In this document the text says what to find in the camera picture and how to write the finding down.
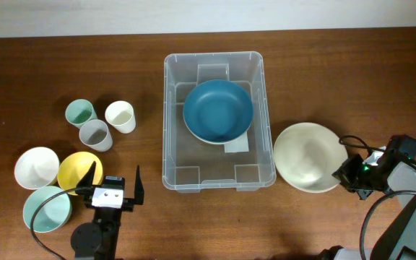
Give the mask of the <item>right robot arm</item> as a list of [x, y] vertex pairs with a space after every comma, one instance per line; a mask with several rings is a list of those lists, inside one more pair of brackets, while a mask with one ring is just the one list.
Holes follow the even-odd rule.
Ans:
[[343, 188], [312, 194], [284, 181], [255, 192], [179, 194], [147, 188], [133, 223], [139, 256], [156, 259], [314, 259], [324, 248], [371, 247], [401, 209], [393, 199], [360, 200]]

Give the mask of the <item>mint green plastic cup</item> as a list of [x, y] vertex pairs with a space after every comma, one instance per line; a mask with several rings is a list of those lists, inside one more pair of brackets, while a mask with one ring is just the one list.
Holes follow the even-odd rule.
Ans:
[[92, 103], [85, 99], [72, 101], [66, 108], [65, 117], [71, 125], [78, 129], [88, 121], [98, 118]]

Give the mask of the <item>cream plastic cup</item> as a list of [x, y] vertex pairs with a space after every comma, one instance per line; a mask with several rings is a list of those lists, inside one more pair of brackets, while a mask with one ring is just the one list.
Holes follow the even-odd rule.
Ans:
[[106, 108], [105, 119], [122, 134], [131, 133], [136, 127], [133, 106], [123, 100], [113, 102]]

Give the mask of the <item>small white bowl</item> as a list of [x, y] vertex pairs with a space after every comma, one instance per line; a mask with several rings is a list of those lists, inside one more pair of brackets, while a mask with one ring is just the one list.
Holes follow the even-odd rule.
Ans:
[[34, 147], [18, 158], [14, 177], [24, 189], [37, 190], [57, 182], [59, 167], [59, 157], [52, 149]]

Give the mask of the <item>small mint green bowl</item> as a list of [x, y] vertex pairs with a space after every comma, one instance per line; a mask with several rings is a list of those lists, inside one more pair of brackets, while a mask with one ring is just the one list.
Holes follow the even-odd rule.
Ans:
[[[23, 207], [23, 220], [28, 228], [35, 210], [48, 198], [61, 192], [57, 186], [46, 186], [34, 191]], [[48, 233], [66, 224], [72, 213], [69, 196], [63, 194], [47, 203], [37, 214], [33, 229], [37, 233]]]

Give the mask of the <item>dark blue bowl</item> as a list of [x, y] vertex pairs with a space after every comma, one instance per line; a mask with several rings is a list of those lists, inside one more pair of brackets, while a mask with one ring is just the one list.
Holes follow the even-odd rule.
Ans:
[[254, 119], [254, 105], [239, 84], [213, 79], [190, 91], [183, 105], [183, 119], [198, 139], [224, 144], [248, 131]]

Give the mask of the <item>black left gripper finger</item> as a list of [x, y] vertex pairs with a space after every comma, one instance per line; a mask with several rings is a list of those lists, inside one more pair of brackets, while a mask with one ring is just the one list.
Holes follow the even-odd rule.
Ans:
[[134, 185], [134, 204], [143, 205], [144, 203], [144, 187], [140, 176], [140, 167], [136, 167], [136, 178]]
[[96, 162], [93, 161], [86, 174], [80, 179], [77, 188], [89, 188], [93, 186], [95, 176]]

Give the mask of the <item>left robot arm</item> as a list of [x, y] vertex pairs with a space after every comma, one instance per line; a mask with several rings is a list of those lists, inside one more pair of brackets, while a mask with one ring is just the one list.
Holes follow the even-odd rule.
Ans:
[[78, 226], [71, 235], [70, 244], [75, 259], [114, 259], [123, 212], [133, 212], [144, 203], [144, 187], [140, 169], [136, 169], [134, 197], [126, 198], [126, 180], [107, 176], [95, 185], [96, 163], [93, 162], [77, 184], [76, 193], [84, 197], [84, 205], [94, 210], [93, 220]]

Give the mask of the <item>grey plastic cup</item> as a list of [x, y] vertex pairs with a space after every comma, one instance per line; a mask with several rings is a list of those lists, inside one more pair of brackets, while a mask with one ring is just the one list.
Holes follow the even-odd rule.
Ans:
[[98, 152], [106, 152], [113, 145], [107, 124], [99, 119], [86, 122], [79, 130], [80, 141]]

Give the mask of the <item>small yellow bowl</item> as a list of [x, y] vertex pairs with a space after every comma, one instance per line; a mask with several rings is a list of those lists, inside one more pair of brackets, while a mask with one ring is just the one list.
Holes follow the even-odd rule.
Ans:
[[75, 152], [68, 156], [58, 170], [57, 181], [63, 190], [73, 189], [79, 181], [86, 175], [93, 162], [96, 162], [94, 185], [103, 182], [103, 165], [100, 159], [90, 152]]

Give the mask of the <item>large cream bowl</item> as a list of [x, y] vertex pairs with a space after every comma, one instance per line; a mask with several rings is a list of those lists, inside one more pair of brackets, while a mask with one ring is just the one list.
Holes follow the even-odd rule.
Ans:
[[274, 143], [273, 158], [280, 176], [292, 187], [324, 193], [340, 184], [332, 174], [348, 158], [339, 137], [317, 123], [288, 126]]
[[184, 115], [189, 132], [198, 140], [215, 145], [231, 143], [244, 135], [253, 123], [252, 115]]

